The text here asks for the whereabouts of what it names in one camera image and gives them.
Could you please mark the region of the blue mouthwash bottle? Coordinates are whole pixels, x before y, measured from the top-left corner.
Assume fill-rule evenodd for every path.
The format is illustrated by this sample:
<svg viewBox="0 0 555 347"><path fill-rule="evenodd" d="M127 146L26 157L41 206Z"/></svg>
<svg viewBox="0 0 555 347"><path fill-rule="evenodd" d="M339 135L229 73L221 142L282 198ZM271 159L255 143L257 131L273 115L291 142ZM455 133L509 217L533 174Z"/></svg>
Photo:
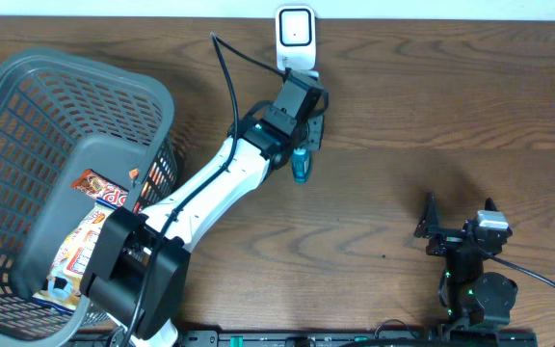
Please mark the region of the blue mouthwash bottle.
<svg viewBox="0 0 555 347"><path fill-rule="evenodd" d="M312 168L311 152L304 148L295 149L291 156L291 168L294 180L299 184L306 184Z"/></svg>

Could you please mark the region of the orange chocolate bar wrapper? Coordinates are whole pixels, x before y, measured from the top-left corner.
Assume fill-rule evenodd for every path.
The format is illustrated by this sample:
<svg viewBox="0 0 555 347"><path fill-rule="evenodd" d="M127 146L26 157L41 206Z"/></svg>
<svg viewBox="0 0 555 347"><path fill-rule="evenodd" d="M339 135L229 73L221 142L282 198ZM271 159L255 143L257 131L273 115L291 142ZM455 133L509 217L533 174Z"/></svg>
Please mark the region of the orange chocolate bar wrapper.
<svg viewBox="0 0 555 347"><path fill-rule="evenodd" d="M124 207L129 196L126 189L91 169L84 170L70 187L113 209Z"/></svg>

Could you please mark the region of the grey plastic mesh basket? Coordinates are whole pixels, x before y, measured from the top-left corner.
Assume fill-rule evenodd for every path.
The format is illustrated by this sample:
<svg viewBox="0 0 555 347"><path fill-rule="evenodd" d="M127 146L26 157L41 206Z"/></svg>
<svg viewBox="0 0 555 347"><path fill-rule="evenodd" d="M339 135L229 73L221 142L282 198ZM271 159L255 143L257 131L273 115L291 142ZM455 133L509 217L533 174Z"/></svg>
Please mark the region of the grey plastic mesh basket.
<svg viewBox="0 0 555 347"><path fill-rule="evenodd" d="M177 181L174 104L157 80L36 48L0 65L0 346L58 346L89 301L61 313L36 300L57 250L93 209L72 188L92 170L136 211Z"/></svg>

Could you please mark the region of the yellow snack chip bag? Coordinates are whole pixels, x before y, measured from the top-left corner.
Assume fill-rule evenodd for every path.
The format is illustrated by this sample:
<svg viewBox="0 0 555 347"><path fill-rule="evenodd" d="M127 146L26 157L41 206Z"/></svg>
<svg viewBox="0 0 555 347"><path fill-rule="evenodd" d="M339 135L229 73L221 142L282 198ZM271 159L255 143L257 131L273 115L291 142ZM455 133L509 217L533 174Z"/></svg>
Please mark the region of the yellow snack chip bag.
<svg viewBox="0 0 555 347"><path fill-rule="evenodd" d="M33 295L39 303L71 314L80 303L80 283L105 220L113 208L96 203L91 212L66 238L53 260L41 290Z"/></svg>

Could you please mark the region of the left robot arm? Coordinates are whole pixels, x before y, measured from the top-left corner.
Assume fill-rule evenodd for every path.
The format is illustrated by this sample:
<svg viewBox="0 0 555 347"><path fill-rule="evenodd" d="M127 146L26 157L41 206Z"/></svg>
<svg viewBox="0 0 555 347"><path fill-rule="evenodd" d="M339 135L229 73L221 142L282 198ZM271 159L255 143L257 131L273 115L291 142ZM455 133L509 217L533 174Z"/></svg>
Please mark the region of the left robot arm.
<svg viewBox="0 0 555 347"><path fill-rule="evenodd" d="M275 101L236 120L218 153L175 192L139 212L106 218L81 280L81 293L117 323L118 346L171 346L191 253L236 201L290 165L308 181L329 93L314 70L288 68Z"/></svg>

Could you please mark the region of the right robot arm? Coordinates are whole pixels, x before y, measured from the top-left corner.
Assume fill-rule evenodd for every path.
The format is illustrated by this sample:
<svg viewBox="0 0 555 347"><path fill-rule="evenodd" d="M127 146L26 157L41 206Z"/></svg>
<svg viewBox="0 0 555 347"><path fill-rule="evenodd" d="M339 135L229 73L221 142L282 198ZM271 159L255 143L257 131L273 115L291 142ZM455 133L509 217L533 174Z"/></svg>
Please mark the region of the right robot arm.
<svg viewBox="0 0 555 347"><path fill-rule="evenodd" d="M435 195L426 196L415 229L416 238L429 241L426 254L445 259L438 296L449 319L437 329L446 341L499 340L499 329L510 323L517 285L513 280L484 270L486 254L497 255L513 235L505 216L492 199L460 228L442 227Z"/></svg>

